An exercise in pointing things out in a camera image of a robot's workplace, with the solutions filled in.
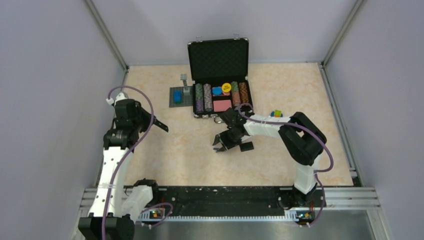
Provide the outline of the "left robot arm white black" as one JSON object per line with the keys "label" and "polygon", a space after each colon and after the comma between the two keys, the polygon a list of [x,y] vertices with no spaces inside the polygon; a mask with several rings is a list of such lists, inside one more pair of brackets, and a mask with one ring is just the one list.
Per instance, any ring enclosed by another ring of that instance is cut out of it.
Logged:
{"label": "left robot arm white black", "polygon": [[86,217],[78,221],[78,230],[87,240],[131,240],[135,223],[146,206],[160,202],[154,180],[142,180],[127,199],[123,199],[124,181],[134,155],[139,134],[153,124],[168,132],[169,128],[142,108],[140,102],[119,95],[111,101],[114,127],[103,137],[103,166],[93,203]]}

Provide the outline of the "black remote control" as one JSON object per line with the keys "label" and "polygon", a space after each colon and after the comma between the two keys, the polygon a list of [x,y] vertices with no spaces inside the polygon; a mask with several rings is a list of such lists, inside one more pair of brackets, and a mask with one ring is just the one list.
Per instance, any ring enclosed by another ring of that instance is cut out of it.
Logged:
{"label": "black remote control", "polygon": [[159,127],[167,133],[169,132],[169,127],[160,120],[158,120],[156,116],[153,118],[153,125]]}

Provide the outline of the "black battery cover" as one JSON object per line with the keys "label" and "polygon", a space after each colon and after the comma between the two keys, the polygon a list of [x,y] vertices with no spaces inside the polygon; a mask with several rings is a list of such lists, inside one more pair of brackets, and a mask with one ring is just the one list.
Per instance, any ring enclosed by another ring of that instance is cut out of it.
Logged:
{"label": "black battery cover", "polygon": [[254,144],[253,144],[252,141],[241,143],[239,145],[239,148],[240,148],[240,151],[241,152],[247,152],[247,151],[251,151],[251,150],[254,150],[255,149]]}

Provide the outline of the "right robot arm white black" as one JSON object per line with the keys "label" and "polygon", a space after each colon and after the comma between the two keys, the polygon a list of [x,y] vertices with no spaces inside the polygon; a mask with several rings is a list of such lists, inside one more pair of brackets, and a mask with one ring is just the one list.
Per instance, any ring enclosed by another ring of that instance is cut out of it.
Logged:
{"label": "right robot arm white black", "polygon": [[314,198],[318,184],[318,161],[328,152],[327,138],[302,112],[289,117],[263,116],[250,111],[229,108],[220,114],[227,129],[214,137],[216,152],[225,152],[240,146],[254,136],[282,140],[289,155],[296,162],[293,184],[293,200],[299,206],[307,206]]}

